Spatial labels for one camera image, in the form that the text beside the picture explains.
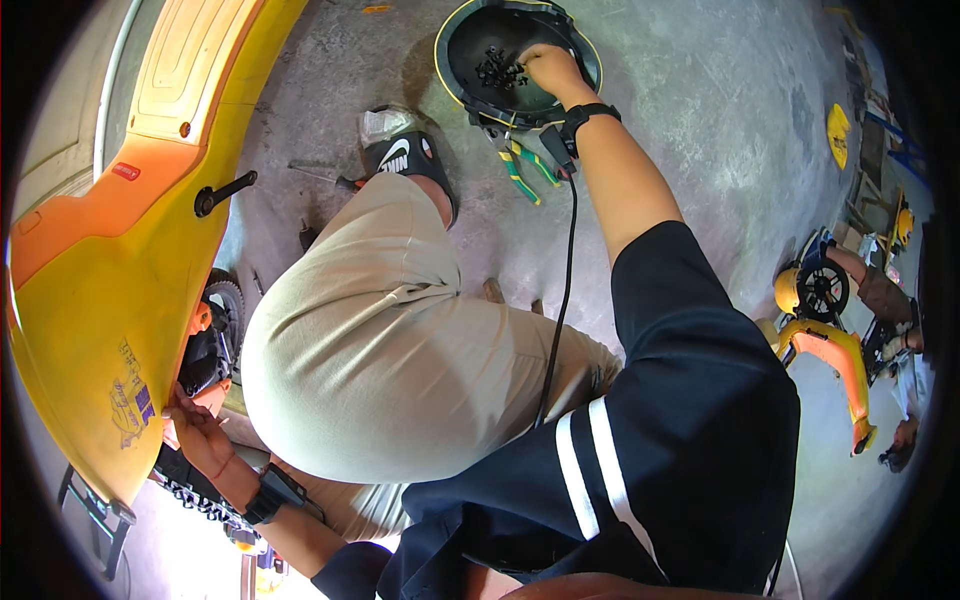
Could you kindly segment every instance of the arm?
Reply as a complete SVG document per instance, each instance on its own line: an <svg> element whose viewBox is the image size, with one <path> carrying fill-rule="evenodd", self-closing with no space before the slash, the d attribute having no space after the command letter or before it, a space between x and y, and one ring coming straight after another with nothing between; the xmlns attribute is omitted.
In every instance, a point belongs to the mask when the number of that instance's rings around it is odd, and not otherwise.
<svg viewBox="0 0 960 600"><path fill-rule="evenodd" d="M206 408L187 398L179 384L171 404L163 416L173 420L183 455L238 513L245 513L260 488L256 471L233 453L220 423ZM270 523L253 529L307 577L320 572L330 557L347 544L306 511L289 504L280 507Z"/></svg>
<svg viewBox="0 0 960 600"><path fill-rule="evenodd" d="M537 85L555 95L567 110L602 102L562 48L536 44L519 61ZM577 130L577 149L611 265L641 233L664 221L684 220L657 165L613 117L596 115L582 125Z"/></svg>

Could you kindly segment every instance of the black tire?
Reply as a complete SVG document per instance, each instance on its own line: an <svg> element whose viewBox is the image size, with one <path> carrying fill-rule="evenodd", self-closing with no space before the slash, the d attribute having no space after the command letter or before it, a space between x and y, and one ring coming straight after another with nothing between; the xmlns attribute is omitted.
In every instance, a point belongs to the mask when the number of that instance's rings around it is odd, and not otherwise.
<svg viewBox="0 0 960 600"><path fill-rule="evenodd" d="M221 301L211 300L210 298L214 296L219 297ZM227 313L227 336L235 354L230 357L230 360L235 368L239 363L240 347L243 346L245 317L243 292L240 291L240 284L236 277L223 269L212 269L204 288L204 302L210 304L212 301Z"/></svg>
<svg viewBox="0 0 960 600"><path fill-rule="evenodd" d="M837 284L840 285L839 298L832 292ZM797 294L800 296L799 310L804 318L832 323L847 307L850 279L840 265L824 257L817 264L800 271Z"/></svg>

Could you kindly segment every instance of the black power cord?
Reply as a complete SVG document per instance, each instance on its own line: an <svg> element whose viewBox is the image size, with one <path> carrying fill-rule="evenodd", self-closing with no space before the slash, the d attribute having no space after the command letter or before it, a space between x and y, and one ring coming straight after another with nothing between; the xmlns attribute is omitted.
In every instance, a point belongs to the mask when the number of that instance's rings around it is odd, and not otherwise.
<svg viewBox="0 0 960 600"><path fill-rule="evenodd" d="M557 348L560 347L560 332L564 328L566 305L570 302L570 278L573 275L573 234L577 228L577 186L573 183L573 176L567 176L570 182L570 191L573 193L573 214L570 215L570 241L566 246L566 288L564 301L560 304L560 315L557 316L557 330L553 334L553 346L550 348L550 360L546 363L546 377L543 379L543 391L540 393L540 407L537 409L537 418L534 419L534 429L543 425L546 417L546 403L550 395L550 382L553 380L553 370L557 366Z"/></svg>

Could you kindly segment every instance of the hand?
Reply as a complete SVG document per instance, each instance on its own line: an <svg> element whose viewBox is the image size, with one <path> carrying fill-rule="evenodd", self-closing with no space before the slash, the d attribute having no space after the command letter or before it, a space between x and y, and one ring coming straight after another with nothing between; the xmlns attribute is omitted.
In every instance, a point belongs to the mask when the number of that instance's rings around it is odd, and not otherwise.
<svg viewBox="0 0 960 600"><path fill-rule="evenodd" d="M600 102L580 75L576 59L559 46L534 44L523 51L517 62L525 65L534 82L556 96L565 108Z"/></svg>
<svg viewBox="0 0 960 600"><path fill-rule="evenodd" d="M210 481L235 456L233 445L220 428L223 420L214 418L205 406L194 404L179 383L170 394L163 417L174 422L183 456Z"/></svg>

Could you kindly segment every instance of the sticker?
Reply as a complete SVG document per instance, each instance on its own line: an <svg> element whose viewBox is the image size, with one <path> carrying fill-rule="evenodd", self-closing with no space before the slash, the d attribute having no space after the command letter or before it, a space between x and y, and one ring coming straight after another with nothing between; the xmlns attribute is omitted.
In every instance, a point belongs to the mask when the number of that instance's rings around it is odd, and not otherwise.
<svg viewBox="0 0 960 600"><path fill-rule="evenodd" d="M113 165L111 171L127 181L133 181L140 177L140 170L133 165L127 164L126 162L116 163Z"/></svg>
<svg viewBox="0 0 960 600"><path fill-rule="evenodd" d="M138 439L155 417L154 404L150 401L150 390L140 377L140 363L137 362L127 338L117 347L124 362L123 380L117 377L110 389L110 407L113 409L113 424L120 430L120 448L129 448L133 440Z"/></svg>

